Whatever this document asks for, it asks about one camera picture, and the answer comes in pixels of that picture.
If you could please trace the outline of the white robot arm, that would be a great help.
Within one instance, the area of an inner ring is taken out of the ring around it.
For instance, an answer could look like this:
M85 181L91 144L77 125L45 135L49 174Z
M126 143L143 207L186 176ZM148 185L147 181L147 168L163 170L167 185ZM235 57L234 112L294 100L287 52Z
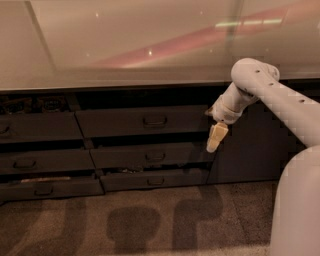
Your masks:
M274 204L270 256L320 256L320 103L280 83L277 67L238 60L232 83L206 111L216 124L206 150L213 153L244 109L256 101L305 146L281 174Z

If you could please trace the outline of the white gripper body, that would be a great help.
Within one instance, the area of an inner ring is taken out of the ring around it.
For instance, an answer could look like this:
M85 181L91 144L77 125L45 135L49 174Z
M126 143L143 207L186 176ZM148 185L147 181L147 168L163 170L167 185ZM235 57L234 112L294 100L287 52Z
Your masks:
M242 115L242 110L232 110L223 101L223 96L220 95L215 103L210 107L213 108L213 116L216 122L222 122L226 125L234 124Z

